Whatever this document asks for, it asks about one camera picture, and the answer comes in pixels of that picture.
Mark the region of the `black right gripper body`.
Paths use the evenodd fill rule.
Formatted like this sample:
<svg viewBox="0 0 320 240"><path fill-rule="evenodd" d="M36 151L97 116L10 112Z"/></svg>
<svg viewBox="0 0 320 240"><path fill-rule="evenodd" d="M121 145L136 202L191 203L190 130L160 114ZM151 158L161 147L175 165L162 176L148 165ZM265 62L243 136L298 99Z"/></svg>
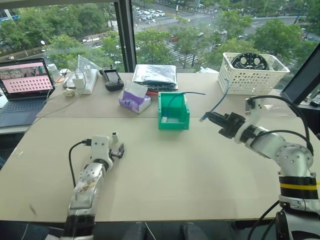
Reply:
<svg viewBox="0 0 320 240"><path fill-rule="evenodd" d="M234 138L240 127L246 122L246 118L244 116L234 112L224 114L222 119L222 127L218 133L228 139Z"/></svg>

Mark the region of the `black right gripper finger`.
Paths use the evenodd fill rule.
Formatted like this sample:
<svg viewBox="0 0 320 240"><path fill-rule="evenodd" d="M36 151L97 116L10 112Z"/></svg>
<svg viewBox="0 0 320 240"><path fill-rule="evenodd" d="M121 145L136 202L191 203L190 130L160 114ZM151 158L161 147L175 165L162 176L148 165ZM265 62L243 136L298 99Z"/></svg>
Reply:
<svg viewBox="0 0 320 240"><path fill-rule="evenodd" d="M211 111L206 112L206 118L210 121L224 121L226 119L224 115Z"/></svg>
<svg viewBox="0 0 320 240"><path fill-rule="evenodd" d="M208 120L222 128L226 126L226 120L223 117L210 116L208 117Z"/></svg>

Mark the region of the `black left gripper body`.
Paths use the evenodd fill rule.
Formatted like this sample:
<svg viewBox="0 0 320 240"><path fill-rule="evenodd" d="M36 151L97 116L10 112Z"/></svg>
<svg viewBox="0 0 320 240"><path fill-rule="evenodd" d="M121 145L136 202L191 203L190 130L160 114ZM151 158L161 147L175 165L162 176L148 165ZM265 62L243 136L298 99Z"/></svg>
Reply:
<svg viewBox="0 0 320 240"><path fill-rule="evenodd" d="M118 151L113 151L112 149L109 149L109 152L108 152L108 157L111 161L114 161L115 158L117 159L120 159L121 158L121 151L118 150Z"/></svg>

